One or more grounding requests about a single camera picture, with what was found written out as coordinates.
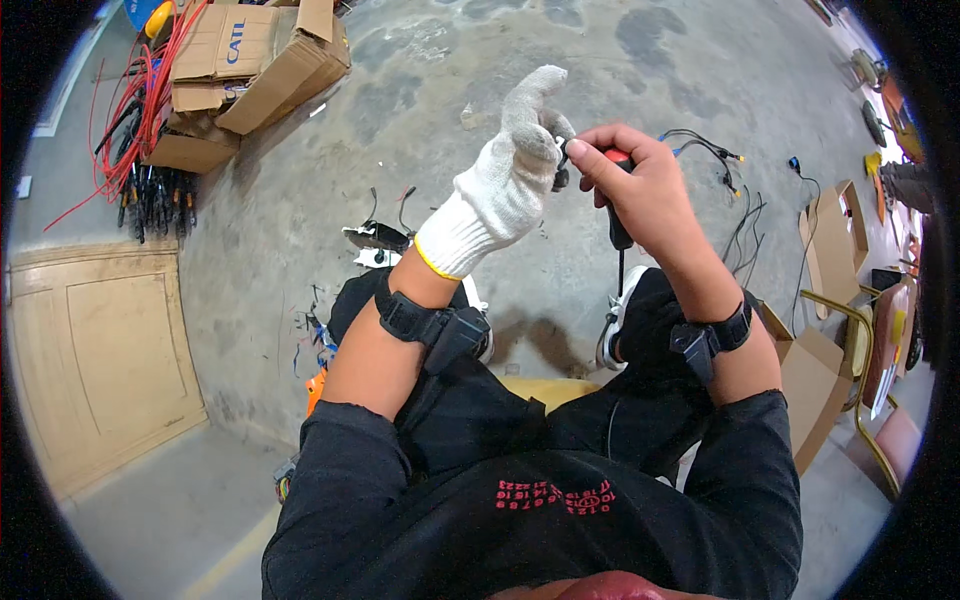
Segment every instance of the red cable bundle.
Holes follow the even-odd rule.
[[[160,125],[162,124],[161,113],[163,108],[171,99],[170,69],[173,66],[174,58],[183,44],[183,39],[193,25],[197,17],[206,6],[205,0],[201,2],[197,9],[187,18],[186,14],[177,14],[177,6],[174,4],[174,22],[170,38],[161,44],[155,53],[150,51],[147,44],[134,43],[130,50],[130,57],[127,60],[128,75],[120,78],[116,88],[113,90],[113,97],[110,98],[110,107],[112,115],[104,126],[104,136],[114,126],[114,124],[123,115],[130,102],[136,101],[137,92],[143,89],[143,114],[140,118],[140,126],[133,133],[133,140],[126,152],[116,159],[116,162],[110,164],[110,146],[111,140],[108,138],[98,156],[93,154],[93,148],[90,144],[90,133],[93,130],[93,107],[97,101],[97,88],[100,86],[100,75],[103,73],[103,63],[100,64],[100,72],[97,73],[97,83],[93,87],[93,101],[90,103],[90,119],[87,125],[86,147],[90,152],[90,159],[93,161],[93,183],[97,185],[97,176],[102,175],[104,182],[97,186],[92,194],[83,199],[80,203],[73,206],[61,216],[43,228],[44,231],[56,225],[60,219],[67,216],[74,210],[92,200],[97,194],[103,194],[107,197],[107,203],[113,202],[121,195],[127,185],[127,177],[130,176],[131,167],[136,161],[140,161],[154,150],[156,141],[159,138]],[[137,57],[133,53],[139,49],[140,54]],[[129,75],[132,68],[137,68],[134,75]],[[120,85],[126,80],[127,86],[120,96],[120,102],[114,108],[113,99],[116,97]]]

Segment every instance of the forearm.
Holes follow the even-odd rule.
[[[675,247],[654,257],[670,280],[684,316],[697,323],[725,321],[744,301],[743,290],[699,227],[677,239]],[[708,390],[718,406],[781,389],[777,352],[756,315],[747,341],[736,350],[717,354],[713,372]]]
[[[434,273],[411,249],[390,273],[391,292],[424,308],[446,308],[459,281]],[[380,326],[373,299],[350,324],[330,363],[322,400],[358,404],[394,420],[417,383],[424,345],[401,342]]]

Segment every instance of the white sneaker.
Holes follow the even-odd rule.
[[[464,277],[461,283],[464,284],[464,291],[467,293],[467,304],[476,308],[483,314],[484,319],[487,319],[487,309],[490,306],[480,300],[480,294],[477,293],[476,282],[473,281],[473,276],[468,275]],[[493,358],[493,327],[487,331],[487,338],[480,341],[476,351],[479,353],[477,360],[486,365],[490,362],[490,359]]]
[[[607,297],[610,302],[610,312],[607,313],[607,322],[600,333],[600,339],[597,340],[595,356],[597,367],[604,367],[611,371],[623,371],[627,367],[627,363],[621,363],[613,358],[611,341],[623,326],[623,316],[627,312],[627,302],[630,300],[630,296],[636,289],[636,285],[640,282],[644,272],[649,268],[639,265],[628,271],[623,280],[623,295],[619,298]]]

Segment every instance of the screwdriver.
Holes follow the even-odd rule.
[[[627,173],[633,173],[636,163],[627,153],[617,150],[616,148],[610,148],[603,156],[606,156],[613,161],[616,166],[620,167]],[[610,202],[610,199],[607,199],[607,214],[610,216],[610,243],[613,244],[613,248],[620,252],[620,270],[619,277],[617,278],[616,286],[616,295],[617,297],[623,296],[623,259],[624,252],[633,246],[634,238],[630,237],[630,233],[623,227],[623,224],[620,223],[620,217],[617,216],[616,211],[613,209],[613,203]]]

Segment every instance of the white knit glove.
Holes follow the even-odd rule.
[[[453,195],[414,239],[424,262],[448,279],[463,279],[484,256],[506,248],[539,221],[561,153],[555,136],[575,135],[543,98],[566,83],[566,71],[542,66],[503,101],[500,133],[453,179]]]

